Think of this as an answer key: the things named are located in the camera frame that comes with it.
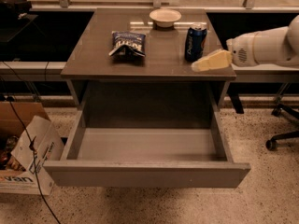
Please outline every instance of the caster wheel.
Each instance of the caster wheel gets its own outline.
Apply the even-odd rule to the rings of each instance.
[[[273,151],[277,148],[278,142],[276,140],[268,140],[265,146],[268,150]]]
[[[278,117],[281,113],[281,108],[275,108],[272,111],[272,115]]]

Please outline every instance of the office chair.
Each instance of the office chair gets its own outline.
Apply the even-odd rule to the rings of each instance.
[[[289,106],[286,106],[282,103],[279,103],[274,108],[274,110],[272,111],[272,115],[278,117],[281,113],[281,110],[284,110],[287,113],[289,113],[290,115],[292,115],[293,117],[299,119],[299,112],[294,111],[292,108],[290,108]],[[299,131],[278,134],[278,135],[273,136],[270,140],[268,140],[266,142],[265,146],[268,150],[272,151],[272,150],[275,150],[277,148],[277,145],[278,145],[277,140],[296,138],[296,137],[299,137]]]

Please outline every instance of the power cord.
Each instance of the power cord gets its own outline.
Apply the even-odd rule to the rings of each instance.
[[[58,223],[58,224],[61,224],[61,222],[60,222],[59,219],[56,217],[56,215],[54,214],[54,212],[53,212],[52,209],[50,208],[49,204],[47,203],[47,201],[46,201],[46,199],[45,199],[45,197],[44,197],[44,194],[43,194],[43,192],[42,192],[42,190],[41,190],[41,187],[40,187],[40,183],[39,183],[39,179],[38,179],[38,175],[37,175],[37,171],[36,171],[36,154],[37,154],[37,151],[36,151],[35,148],[34,148],[34,144],[35,144],[35,140],[36,140],[36,138],[34,137],[34,139],[32,139],[32,138],[30,137],[30,134],[29,134],[29,132],[28,132],[28,130],[27,130],[25,124],[24,124],[23,121],[21,120],[20,116],[18,115],[18,113],[17,113],[15,107],[13,106],[13,104],[12,104],[10,101],[9,101],[9,103],[10,103],[10,106],[11,106],[13,112],[15,113],[16,117],[17,117],[18,120],[20,121],[20,123],[21,123],[23,129],[26,131],[27,136],[28,136],[28,138],[29,138],[29,141],[30,141],[30,146],[29,146],[29,148],[30,148],[30,150],[32,150],[32,152],[33,152],[34,166],[35,166],[35,174],[36,174],[36,182],[37,182],[37,186],[38,186],[38,190],[39,190],[40,196],[41,196],[41,198],[43,199],[45,205],[46,205],[46,206],[48,207],[48,209],[50,210],[50,212],[51,212],[51,214],[53,215],[53,217],[55,218],[55,220],[57,221],[57,223]]]

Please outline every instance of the white bowl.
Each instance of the white bowl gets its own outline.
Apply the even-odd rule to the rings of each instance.
[[[167,8],[154,10],[149,14],[149,16],[160,27],[171,27],[181,18],[180,12]]]

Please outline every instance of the can top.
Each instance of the can top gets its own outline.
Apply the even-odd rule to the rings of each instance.
[[[206,22],[197,22],[191,25],[191,28],[197,31],[206,29]]]

